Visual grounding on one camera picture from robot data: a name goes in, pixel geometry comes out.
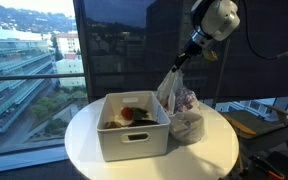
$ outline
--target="plastic bag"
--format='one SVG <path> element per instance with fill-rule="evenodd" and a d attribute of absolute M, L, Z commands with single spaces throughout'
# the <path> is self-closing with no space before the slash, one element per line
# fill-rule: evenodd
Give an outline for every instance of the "plastic bag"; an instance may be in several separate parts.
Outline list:
<path fill-rule="evenodd" d="M 195 93 L 183 85 L 183 76 L 181 70 L 170 71 L 158 87 L 156 96 L 171 120 L 173 137 L 185 143 L 195 143 L 204 135 L 204 119 Z"/>

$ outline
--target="round table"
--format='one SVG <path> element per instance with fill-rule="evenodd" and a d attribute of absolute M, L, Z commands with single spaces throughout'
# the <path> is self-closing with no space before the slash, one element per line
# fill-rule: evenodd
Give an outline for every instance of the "round table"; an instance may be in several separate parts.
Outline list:
<path fill-rule="evenodd" d="M 97 136 L 104 98 L 80 110 L 65 133 L 65 148 L 74 166 L 91 180 L 216 180 L 233 168 L 239 151 L 231 125 L 218 112 L 200 103 L 203 138 L 183 145 L 171 136 L 163 156 L 105 162 Z"/>

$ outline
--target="cable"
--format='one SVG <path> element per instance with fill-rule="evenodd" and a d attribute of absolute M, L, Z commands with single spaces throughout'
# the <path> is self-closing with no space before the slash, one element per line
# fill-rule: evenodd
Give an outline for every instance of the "cable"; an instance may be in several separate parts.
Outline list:
<path fill-rule="evenodd" d="M 275 57 L 266 57 L 266 56 L 263 56 L 263 55 L 257 53 L 255 51 L 255 49 L 253 48 L 252 43 L 250 41 L 250 35 L 249 35 L 249 32 L 248 32 L 248 17 L 247 17 L 247 7 L 246 7 L 245 0 L 242 0 L 242 3 L 244 5 L 246 39 L 247 39 L 247 44 L 250 47 L 252 53 L 255 54 L 257 57 L 260 57 L 260 58 L 265 59 L 265 60 L 276 60 L 277 56 L 275 56 Z"/>
<path fill-rule="evenodd" d="M 214 0 L 205 0 L 205 1 L 202 1 L 202 2 L 199 4 L 199 6 L 203 7 L 203 9 L 201 9 L 200 11 L 198 11 L 198 10 L 197 10 L 198 7 L 196 7 L 196 10 L 194 10 L 194 14 L 193 14 L 193 16 L 192 16 L 192 25 L 193 25 L 194 30 L 195 30 L 197 33 L 199 33 L 199 32 L 198 32 L 198 29 L 197 29 L 197 27 L 199 26 L 201 32 L 203 33 L 203 34 L 201 34 L 201 33 L 199 33 L 199 34 L 202 35 L 202 36 L 204 36 L 204 37 L 207 38 L 207 39 L 212 38 L 212 37 L 211 37 L 210 35 L 208 35 L 207 33 L 204 32 L 203 27 L 202 27 L 202 19 L 200 20 L 200 22 L 198 22 L 199 25 L 196 25 L 196 23 L 197 23 L 197 22 L 196 22 L 196 17 L 199 16 L 199 15 L 201 15 L 201 14 L 204 16 L 204 15 L 206 14 L 208 8 L 210 7 L 210 5 L 211 5 L 213 2 L 214 2 Z"/>

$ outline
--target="white building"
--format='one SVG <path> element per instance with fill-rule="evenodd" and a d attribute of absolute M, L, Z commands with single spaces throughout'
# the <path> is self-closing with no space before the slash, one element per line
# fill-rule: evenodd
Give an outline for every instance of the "white building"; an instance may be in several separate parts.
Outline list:
<path fill-rule="evenodd" d="M 82 59 L 62 59 L 55 63 L 58 74 L 83 73 Z M 84 77 L 59 78 L 61 87 L 85 86 Z"/>
<path fill-rule="evenodd" d="M 80 51 L 80 42 L 76 32 L 56 34 L 56 41 L 58 50 L 61 51 L 62 54 L 71 51 Z"/>

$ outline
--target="orange object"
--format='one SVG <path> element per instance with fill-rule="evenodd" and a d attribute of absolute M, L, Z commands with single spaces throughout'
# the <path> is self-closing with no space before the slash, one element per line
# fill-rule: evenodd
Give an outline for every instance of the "orange object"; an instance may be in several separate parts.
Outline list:
<path fill-rule="evenodd" d="M 125 120 L 132 120 L 133 110 L 130 107 L 124 107 L 121 111 L 121 115 Z"/>
<path fill-rule="evenodd" d="M 272 171 L 268 171 L 268 179 L 269 180 L 285 180 L 283 175 L 275 174 Z"/>

